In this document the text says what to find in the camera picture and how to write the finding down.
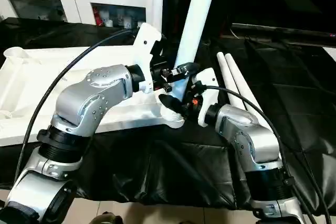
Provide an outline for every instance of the glass cabinet door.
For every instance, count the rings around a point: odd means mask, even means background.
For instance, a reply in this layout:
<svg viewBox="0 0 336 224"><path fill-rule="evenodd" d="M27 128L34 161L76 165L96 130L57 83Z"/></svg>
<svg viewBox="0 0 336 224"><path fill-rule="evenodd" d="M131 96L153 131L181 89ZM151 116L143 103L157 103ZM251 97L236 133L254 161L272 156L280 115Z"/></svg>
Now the glass cabinet door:
<svg viewBox="0 0 336 224"><path fill-rule="evenodd" d="M91 3L97 26L134 29L146 22L146 8Z"/></svg>
<svg viewBox="0 0 336 224"><path fill-rule="evenodd" d="M61 0L9 0L18 18L65 21Z"/></svg>
<svg viewBox="0 0 336 224"><path fill-rule="evenodd" d="M0 0L0 6L4 18L81 22L75 0Z"/></svg>
<svg viewBox="0 0 336 224"><path fill-rule="evenodd" d="M152 0L76 0L82 23L137 28L152 22Z"/></svg>

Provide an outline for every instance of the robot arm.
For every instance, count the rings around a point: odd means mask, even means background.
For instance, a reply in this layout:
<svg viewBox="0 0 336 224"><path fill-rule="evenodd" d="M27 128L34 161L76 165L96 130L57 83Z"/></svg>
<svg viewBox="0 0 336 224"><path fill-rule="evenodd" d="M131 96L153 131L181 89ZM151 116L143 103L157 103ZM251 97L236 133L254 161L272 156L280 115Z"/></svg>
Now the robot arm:
<svg viewBox="0 0 336 224"><path fill-rule="evenodd" d="M305 224L299 202L292 194L274 133L261 126L250 112L217 102L218 90L197 87L218 86L214 70L209 68L193 77L186 104L169 95L161 102L202 127L212 126L231 144L245 173L254 215L267 223Z"/></svg>
<svg viewBox="0 0 336 224"><path fill-rule="evenodd" d="M62 223L76 195L71 180L106 112L139 90L153 91L151 50L161 33L143 24L134 42L139 54L132 66L115 65L90 71L60 94L48 129L10 191L1 223Z"/></svg>

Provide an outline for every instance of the black cable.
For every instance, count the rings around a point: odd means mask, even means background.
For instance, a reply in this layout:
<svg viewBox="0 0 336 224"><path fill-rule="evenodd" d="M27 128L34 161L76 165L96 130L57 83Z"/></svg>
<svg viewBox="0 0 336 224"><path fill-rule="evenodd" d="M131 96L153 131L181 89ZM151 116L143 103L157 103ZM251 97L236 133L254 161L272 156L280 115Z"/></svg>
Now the black cable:
<svg viewBox="0 0 336 224"><path fill-rule="evenodd" d="M280 135L278 133L278 131L276 130L276 128L274 127L274 125L272 124L271 120L263 113L263 111L258 108L257 106L255 106L251 101L249 101L247 98L245 98L244 96L230 90L230 89L226 89L226 88L222 88L222 87L217 87L217 86L205 86L207 89L216 89L216 90L222 90L224 92L227 92L229 94L232 94L238 98L240 98L241 100L243 100L244 102L246 102L248 105L250 105L254 110L256 110L264 119L265 121L268 123L268 125L271 127L275 137L277 138L278 142L279 142L279 149L280 149L280 153L281 153L281 158L282 158L282 163L283 163L283 167L287 173L287 175L289 177L291 177L290 175L290 171L289 171L289 167L286 161L286 157L285 157L285 152L283 149L283 143L282 140L280 138ZM308 209L306 203L304 202L304 200L302 199L301 195L299 194L298 189L296 188L296 186L293 186L293 192L295 193L296 197L298 198L299 202L301 203L301 206L303 207L303 209L306 211L310 221L312 222L312 224L316 224L316 221L314 219L314 216L312 215L312 213L310 212L310 210ZM326 219L327 216L330 217L328 210L326 211L326 215L325 215Z"/></svg>
<svg viewBox="0 0 336 224"><path fill-rule="evenodd" d="M316 182L314 174L309 170L309 168L306 165L304 165L304 163L300 160L298 154L296 154L295 152L293 152L293 155L296 158L296 160L299 162L299 164L303 167L303 169L304 169L307 177L309 178L310 182L312 183L312 185L313 185L313 187L314 187L314 189L315 189L315 191L316 191L316 193L317 193L317 195L318 195L318 197L319 197L319 199L320 199L320 201L322 203L322 206L323 206L324 212L325 212L325 216L326 216L325 217L326 218L325 219L326 223L327 224L331 224L331 217L330 217L330 214L329 214L329 211L328 211L327 203L324 200L322 191L321 191L319 185Z"/></svg>
<svg viewBox="0 0 336 224"><path fill-rule="evenodd" d="M17 162L17 166L16 166L16 171L15 171L15 179L14 179L14 183L17 181L19 174L20 174L20 170L21 170L21 164L22 164L22 160L24 157L24 153L25 153L25 149L29 140L29 136L30 133L32 131L34 122L36 120L36 117L40 111L40 109L42 108L43 104L45 103L45 101L47 100L48 96L50 95L50 93L52 92L52 90L54 89L54 87L57 85L57 83L62 79L62 77L78 62L80 61L85 55L87 55L89 52L91 52L92 50L94 50L96 47L100 46L101 44L103 44L104 42L110 40L110 39L114 39L117 38L119 36L122 35L126 35L126 34L131 34L133 33L133 30L121 30L118 31L114 34L112 34L111 36L99 41L98 43L96 43L95 45L89 47L88 49L86 49L84 52L82 52L79 56L77 56L77 58L75 58L65 69L63 69L63 71L55 78L55 80L52 82L52 84L50 85L50 87L47 89L47 91L45 92L45 94L43 95L43 97L41 98L40 102L38 103L38 105L36 106L36 109L29 121L28 127L27 127L27 131L25 134L25 137L23 139L23 144L22 144L22 149L20 152L20 156L19 156L19 160Z"/></svg>

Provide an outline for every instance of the black cloth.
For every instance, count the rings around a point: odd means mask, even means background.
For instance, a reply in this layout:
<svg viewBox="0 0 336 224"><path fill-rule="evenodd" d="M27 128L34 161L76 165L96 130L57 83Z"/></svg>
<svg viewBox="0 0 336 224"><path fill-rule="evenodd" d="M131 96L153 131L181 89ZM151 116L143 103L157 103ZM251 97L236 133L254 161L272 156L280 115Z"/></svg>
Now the black cloth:
<svg viewBox="0 0 336 224"><path fill-rule="evenodd" d="M6 34L0 48L90 46L112 32L113 28L83 24L7 19L0 23L0 34ZM336 215L336 62L322 48L213 39L200 44L196 62L213 67L220 85L224 84L216 61L219 50L232 53L288 146L291 173L310 209L316 215L323 213L293 152L302 162L308 161L331 214ZM224 94L219 100L228 101ZM28 145L26 158L37 144ZM20 148L0 148L1 188L12 186ZM180 129L157 125L96 134L77 180L79 194L92 200L249 209L246 179L234 150L211 127L190 121Z"/></svg>

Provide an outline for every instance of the floor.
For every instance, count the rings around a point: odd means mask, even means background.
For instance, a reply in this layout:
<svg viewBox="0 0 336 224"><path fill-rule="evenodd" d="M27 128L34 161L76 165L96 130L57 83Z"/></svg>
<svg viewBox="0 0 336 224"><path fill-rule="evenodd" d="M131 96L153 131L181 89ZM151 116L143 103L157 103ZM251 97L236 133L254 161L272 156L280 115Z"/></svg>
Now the floor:
<svg viewBox="0 0 336 224"><path fill-rule="evenodd" d="M0 190L0 199L5 200L8 191ZM88 224L96 215L103 212L120 215L125 224L178 224L190 221L194 224L252 224L257 221L249 211L229 211L183 206L143 206L138 203L118 203L114 201L91 201L75 199L64 224ZM326 221L323 216L316 217L318 224Z"/></svg>

